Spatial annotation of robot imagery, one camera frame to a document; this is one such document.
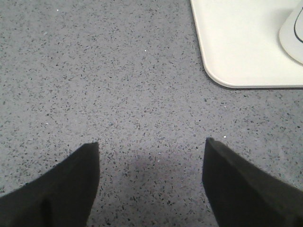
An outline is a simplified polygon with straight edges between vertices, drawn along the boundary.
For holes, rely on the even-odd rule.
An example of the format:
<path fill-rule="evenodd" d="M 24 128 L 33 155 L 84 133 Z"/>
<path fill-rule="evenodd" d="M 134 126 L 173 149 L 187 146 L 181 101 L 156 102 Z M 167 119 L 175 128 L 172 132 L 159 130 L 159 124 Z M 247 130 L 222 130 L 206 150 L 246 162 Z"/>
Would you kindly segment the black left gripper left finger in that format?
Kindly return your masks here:
<path fill-rule="evenodd" d="M 0 225 L 84 227 L 98 184 L 98 143 L 84 144 L 44 175 L 2 196 Z"/>

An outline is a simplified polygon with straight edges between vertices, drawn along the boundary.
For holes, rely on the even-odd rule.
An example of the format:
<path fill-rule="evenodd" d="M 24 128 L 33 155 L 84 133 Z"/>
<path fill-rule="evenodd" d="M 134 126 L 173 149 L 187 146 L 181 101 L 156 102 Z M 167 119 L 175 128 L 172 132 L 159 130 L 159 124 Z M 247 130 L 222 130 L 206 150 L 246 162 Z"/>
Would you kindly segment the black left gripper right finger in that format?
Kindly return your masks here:
<path fill-rule="evenodd" d="M 303 192 L 207 138 L 202 181 L 220 227 L 301 227 Z"/>

